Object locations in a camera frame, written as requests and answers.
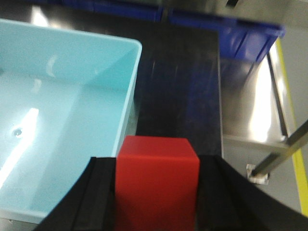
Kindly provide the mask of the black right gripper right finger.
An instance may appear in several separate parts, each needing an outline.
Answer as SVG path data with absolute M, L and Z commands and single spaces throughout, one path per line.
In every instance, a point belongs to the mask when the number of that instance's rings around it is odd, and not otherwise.
M 217 155 L 201 155 L 199 231 L 306 231 L 307 217 L 270 197 Z

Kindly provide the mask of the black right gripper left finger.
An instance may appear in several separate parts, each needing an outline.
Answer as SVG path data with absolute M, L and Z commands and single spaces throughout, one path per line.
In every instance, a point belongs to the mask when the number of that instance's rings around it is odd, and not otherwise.
M 114 230 L 115 167 L 114 157 L 92 157 L 69 192 L 35 230 Z

